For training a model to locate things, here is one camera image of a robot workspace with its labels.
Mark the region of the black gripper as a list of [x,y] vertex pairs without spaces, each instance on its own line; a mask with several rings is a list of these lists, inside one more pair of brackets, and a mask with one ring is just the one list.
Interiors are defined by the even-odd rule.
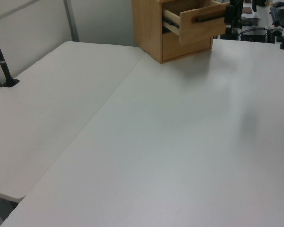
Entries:
[[235,7],[234,5],[237,4],[237,0],[229,0],[229,4],[225,8],[225,23],[232,24],[234,14],[235,14]]

